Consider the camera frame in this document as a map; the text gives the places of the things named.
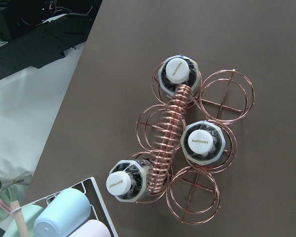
cable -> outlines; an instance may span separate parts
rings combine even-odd
[[[65,8],[65,7],[63,7],[63,6],[58,6],[58,7],[56,7],[56,10],[57,10],[58,8],[60,8],[60,9],[64,9],[64,10],[67,10],[67,11],[72,12],[71,10],[69,10],[68,8]]]
[[[49,12],[52,13],[52,16],[55,15],[56,9],[57,9],[56,3],[51,3],[49,5]]]
[[[90,11],[92,10],[93,6],[91,6],[90,10],[86,13],[86,15],[89,15]]]
[[[43,24],[43,22],[41,22],[41,23],[39,23],[39,24],[37,24],[37,25],[31,25],[31,24],[27,23],[27,22],[23,19],[22,16],[20,16],[20,18],[21,18],[21,20],[22,20],[25,24],[27,24],[28,26],[39,26],[39,25]]]

white surface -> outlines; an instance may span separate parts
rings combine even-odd
[[[212,149],[214,143],[211,134],[204,130],[193,131],[189,135],[187,142],[193,152],[201,155],[208,153]]]
[[[111,237],[111,234],[101,221],[89,220],[69,237]]]
[[[84,43],[41,69],[0,80],[0,176],[34,173],[83,48]],[[20,202],[26,190],[18,186]],[[6,230],[10,223],[9,217],[0,227]]]
[[[107,178],[107,190],[114,196],[127,193],[132,186],[129,175],[124,171],[117,171],[110,174]]]
[[[171,59],[166,66],[167,78],[175,84],[182,83],[188,79],[189,68],[183,58]]]

brown tabletop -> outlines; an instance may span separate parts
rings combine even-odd
[[[256,92],[256,105],[230,126],[238,157],[213,175],[221,208],[198,226],[181,224],[165,197],[121,203],[105,187],[120,159],[143,150],[135,121],[158,104],[151,74],[180,53],[203,78],[235,68]],[[203,118],[192,113],[189,122]],[[26,201],[90,176],[121,237],[296,236],[296,0],[103,1]]]

wire ring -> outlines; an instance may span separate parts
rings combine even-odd
[[[188,166],[188,167],[184,167],[182,168],[181,170],[178,171],[178,173],[172,178],[172,182],[175,182],[177,179],[181,179],[182,176],[186,175],[187,173],[197,173],[197,174],[201,174],[203,176],[205,176],[206,178],[208,178],[210,180],[210,182],[213,184],[214,188],[215,188],[215,198],[213,200],[213,202],[211,203],[211,205],[207,208],[207,209],[204,209],[204,210],[201,210],[201,211],[189,211],[187,210],[186,208],[183,208],[181,205],[179,205],[179,203],[176,201],[174,195],[173,195],[173,191],[172,191],[172,184],[169,186],[169,188],[167,189],[167,195],[166,195],[166,198],[167,198],[167,204],[169,206],[169,209],[170,211],[172,212],[172,214],[178,218],[179,220],[181,220],[182,223],[187,223],[187,224],[191,224],[191,225],[199,225],[199,224],[204,224],[208,221],[210,221],[214,216],[215,214],[217,213],[218,211],[218,208],[219,208],[219,203],[220,203],[220,193],[219,193],[219,190],[218,190],[218,186],[214,180],[214,178],[210,175],[210,174],[207,174],[207,173],[203,173],[203,172],[199,172],[198,170],[195,170],[193,169],[191,166]],[[175,203],[175,205],[177,207],[179,207],[180,210],[182,210],[185,214],[193,214],[193,215],[197,215],[197,214],[202,214],[202,213],[206,213],[208,212],[209,210],[211,210],[212,208],[214,209],[214,212],[205,220],[202,220],[202,221],[198,221],[198,222],[193,222],[193,221],[188,221],[186,220],[184,217],[180,217],[172,208],[171,204],[170,204],[170,198],[172,199],[172,201]]]
[[[160,109],[157,109],[156,111],[154,111],[147,119],[146,121],[144,122],[141,122],[142,118],[144,115],[147,114],[148,111],[152,110],[152,109],[156,109],[160,107]],[[147,126],[150,126],[150,127],[153,127],[153,128],[160,128],[158,127],[157,125],[154,125],[154,124],[149,124],[149,120],[157,113],[160,113],[162,111],[165,111],[166,110],[166,105],[153,105],[153,106],[150,106],[149,108],[147,108],[145,111],[142,112],[142,114],[139,116],[138,120],[136,121],[136,127],[135,127],[135,130],[136,130],[136,137],[137,137],[137,140],[139,142],[139,144],[141,145],[142,148],[144,148],[147,152],[150,152],[150,153],[154,153],[156,152],[155,150],[152,149],[152,143],[149,141],[148,137],[147,137]],[[182,131],[185,130],[186,128],[186,121],[184,118],[181,117],[181,121],[182,121]],[[148,146],[145,146],[144,143],[142,142],[142,140],[140,139],[140,136],[139,136],[139,124],[142,124],[144,125],[144,138],[145,138],[145,141],[147,143]],[[181,147],[181,144],[180,142],[178,143],[178,145],[176,146],[175,150],[177,151],[179,148]]]
[[[247,92],[245,91],[245,89],[243,88],[243,86],[241,86],[239,83],[237,83],[237,82],[235,82],[234,80],[231,79],[232,76],[230,77],[230,79],[217,79],[217,80],[214,80],[213,82],[211,82],[211,83],[209,83],[208,85],[204,86],[204,85],[206,84],[206,82],[207,82],[208,80],[210,80],[213,76],[218,75],[218,74],[222,74],[222,73],[232,73],[232,74],[231,74],[232,76],[233,76],[234,74],[236,74],[236,75],[239,75],[240,77],[242,77],[242,78],[245,80],[245,82],[249,85],[249,87],[250,87],[250,89],[251,89],[251,100],[250,100],[251,102],[250,102],[249,106],[248,106],[249,97],[248,97]],[[241,112],[241,115],[240,115],[239,117],[237,117],[237,118],[235,118],[235,119],[229,119],[229,120],[219,119],[219,118],[216,118],[216,117],[210,115],[210,114],[206,111],[206,109],[204,108],[204,105],[203,105],[204,100],[202,99],[202,95],[203,95],[203,93],[205,92],[205,90],[206,90],[210,85],[212,85],[213,83],[216,83],[216,82],[218,82],[218,81],[230,81],[230,82],[236,84],[237,86],[239,86],[239,87],[241,88],[241,90],[244,92],[244,95],[245,95],[245,109],[244,109],[243,111],[239,111],[239,110],[237,110],[237,109],[227,107],[227,106],[225,106],[225,105],[223,104],[223,101],[222,101],[221,104],[217,104],[217,103],[214,103],[214,102],[211,102],[211,101],[207,101],[207,102],[210,102],[210,103],[215,104],[215,105],[220,105],[221,109],[222,109],[223,107],[227,107],[227,108],[230,108],[230,109],[232,109],[232,110],[239,111],[239,112]],[[249,110],[251,109],[251,107],[252,107],[253,104],[254,104],[254,98],[255,98],[255,93],[254,93],[254,89],[253,89],[252,83],[250,82],[250,80],[249,80],[245,75],[243,75],[243,74],[241,74],[241,73],[239,73],[239,72],[237,72],[237,71],[235,71],[235,70],[221,70],[221,71],[218,71],[218,72],[215,72],[215,73],[211,74],[211,75],[210,75],[208,78],[206,78],[206,79],[204,80],[204,82],[201,84],[201,91],[200,91],[200,97],[199,97],[199,104],[200,104],[201,109],[202,109],[203,112],[205,113],[205,116],[206,116],[208,119],[215,120],[215,121],[218,121],[218,122],[223,123],[223,124],[231,124],[231,123],[234,123],[234,122],[236,122],[236,121],[242,119],[245,115],[247,115],[247,113],[249,112]]]

bottle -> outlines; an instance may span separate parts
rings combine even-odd
[[[168,97],[174,94],[178,85],[188,85],[194,94],[200,84],[197,63],[183,55],[167,58],[158,71],[158,77],[160,88]]]
[[[151,163],[145,159],[120,160],[110,171],[106,186],[110,194],[123,202],[136,202],[149,191],[146,188]]]
[[[218,161],[226,145],[222,129],[208,121],[188,125],[180,141],[184,156],[198,165]]]

